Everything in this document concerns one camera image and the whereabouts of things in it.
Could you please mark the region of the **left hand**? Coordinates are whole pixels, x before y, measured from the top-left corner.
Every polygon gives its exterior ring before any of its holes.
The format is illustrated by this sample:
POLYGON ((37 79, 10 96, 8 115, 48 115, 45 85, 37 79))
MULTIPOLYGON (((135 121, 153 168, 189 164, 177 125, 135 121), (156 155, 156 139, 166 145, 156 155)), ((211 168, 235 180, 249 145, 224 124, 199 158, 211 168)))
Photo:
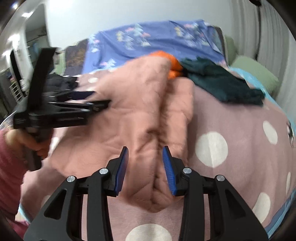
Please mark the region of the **left hand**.
POLYGON ((49 137, 38 143, 29 133, 24 130, 9 130, 5 133, 4 138, 8 147, 18 158, 25 157, 25 148, 36 151, 42 159, 48 157, 50 150, 53 129, 49 132, 49 137))

